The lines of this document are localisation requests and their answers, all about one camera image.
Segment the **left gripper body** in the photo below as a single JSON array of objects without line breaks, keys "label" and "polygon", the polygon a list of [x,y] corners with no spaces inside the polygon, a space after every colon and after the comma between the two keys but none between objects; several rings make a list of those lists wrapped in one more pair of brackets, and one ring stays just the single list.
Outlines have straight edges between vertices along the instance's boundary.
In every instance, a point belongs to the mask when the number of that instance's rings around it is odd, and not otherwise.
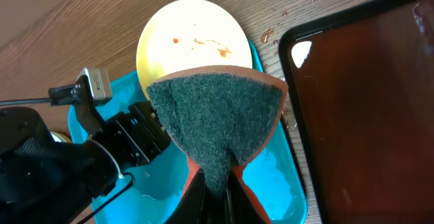
[{"label": "left gripper body", "polygon": [[171,138],[150,101],[135,102],[128,113],[118,112],[105,120],[96,110],[90,88],[86,76],[80,76],[73,88],[77,121],[113,158],[120,172],[150,164],[169,147]]}]

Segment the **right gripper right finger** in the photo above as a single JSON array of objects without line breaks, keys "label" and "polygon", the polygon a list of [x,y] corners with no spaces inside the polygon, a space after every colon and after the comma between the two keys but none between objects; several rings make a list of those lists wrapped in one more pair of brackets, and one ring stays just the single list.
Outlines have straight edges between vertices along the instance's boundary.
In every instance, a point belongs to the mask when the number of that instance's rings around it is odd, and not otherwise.
[{"label": "right gripper right finger", "polygon": [[225,191],[225,221],[229,224],[265,224],[254,208],[240,180],[231,172]]}]

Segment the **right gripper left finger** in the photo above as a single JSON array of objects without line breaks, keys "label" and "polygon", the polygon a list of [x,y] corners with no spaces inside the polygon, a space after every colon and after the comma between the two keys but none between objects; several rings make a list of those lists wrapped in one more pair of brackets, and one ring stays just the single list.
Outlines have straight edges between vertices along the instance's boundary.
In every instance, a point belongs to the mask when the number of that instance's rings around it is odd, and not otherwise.
[{"label": "right gripper left finger", "polygon": [[165,224],[200,224],[204,217],[206,193],[204,173],[199,169]]}]

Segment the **light blue plate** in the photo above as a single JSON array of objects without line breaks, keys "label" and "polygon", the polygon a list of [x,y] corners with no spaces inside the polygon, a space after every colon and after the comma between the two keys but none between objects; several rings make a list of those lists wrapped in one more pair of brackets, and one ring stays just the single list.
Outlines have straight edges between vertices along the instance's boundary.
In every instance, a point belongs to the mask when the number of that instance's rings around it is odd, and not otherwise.
[{"label": "light blue plate", "polygon": [[52,132],[52,131],[50,132],[50,134],[51,134],[51,136],[52,136],[52,138],[54,139],[55,142],[58,142],[58,143],[72,143],[72,140],[69,137],[67,137],[66,135],[64,135],[64,134],[57,133],[57,132]]}]

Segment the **red green scrub sponge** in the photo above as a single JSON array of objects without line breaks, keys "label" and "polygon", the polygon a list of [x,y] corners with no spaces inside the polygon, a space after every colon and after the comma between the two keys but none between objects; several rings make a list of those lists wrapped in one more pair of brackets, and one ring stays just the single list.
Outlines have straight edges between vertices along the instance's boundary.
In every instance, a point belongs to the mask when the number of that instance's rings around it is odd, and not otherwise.
[{"label": "red green scrub sponge", "polygon": [[174,144],[186,155],[183,194],[202,169],[207,193],[201,223],[226,223],[225,191],[234,172],[254,208],[270,221],[243,181],[245,167],[270,141],[281,118],[288,85],[237,66],[206,66],[171,73],[151,83],[150,102]]}]

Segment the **yellow-green plate top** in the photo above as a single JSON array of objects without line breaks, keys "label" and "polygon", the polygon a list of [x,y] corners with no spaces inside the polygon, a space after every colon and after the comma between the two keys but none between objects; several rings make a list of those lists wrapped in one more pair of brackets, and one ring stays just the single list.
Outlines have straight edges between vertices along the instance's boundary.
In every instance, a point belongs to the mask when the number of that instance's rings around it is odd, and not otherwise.
[{"label": "yellow-green plate top", "polygon": [[239,23],[206,0],[177,0],[162,7],[144,27],[136,51],[143,91],[160,77],[185,69],[252,64],[248,38]]}]

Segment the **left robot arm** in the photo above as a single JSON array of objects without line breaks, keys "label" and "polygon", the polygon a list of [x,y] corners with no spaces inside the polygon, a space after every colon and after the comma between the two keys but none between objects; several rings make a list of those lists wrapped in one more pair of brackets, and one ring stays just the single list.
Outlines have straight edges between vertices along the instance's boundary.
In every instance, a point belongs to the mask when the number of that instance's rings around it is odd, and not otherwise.
[{"label": "left robot arm", "polygon": [[69,223],[93,199],[116,199],[117,181],[169,146],[150,102],[103,119],[93,88],[82,75],[72,85],[50,89],[45,98],[53,106],[75,109],[88,135],[81,144],[55,141],[31,100],[1,103],[2,223]]}]

